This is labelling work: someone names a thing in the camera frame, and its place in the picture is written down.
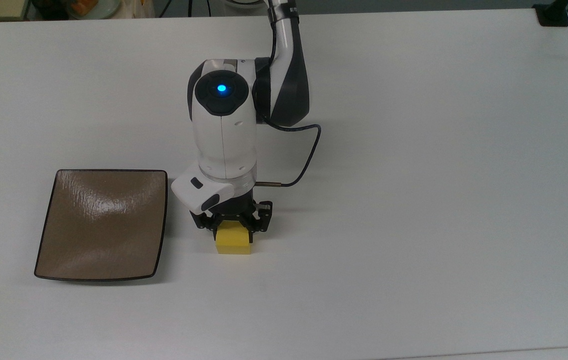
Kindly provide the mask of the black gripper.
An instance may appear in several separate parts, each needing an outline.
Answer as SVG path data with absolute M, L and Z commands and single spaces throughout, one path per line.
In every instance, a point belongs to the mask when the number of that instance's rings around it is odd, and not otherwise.
M 191 217 L 199 229 L 216 231 L 217 224 L 227 221 L 240 221 L 242 224 L 251 224 L 253 233 L 266 232 L 269 228 L 273 213 L 273 202 L 255 202 L 253 191 L 230 198 L 222 203 L 218 203 L 210 209 L 211 216 L 206 212 L 195 214 L 191 212 Z

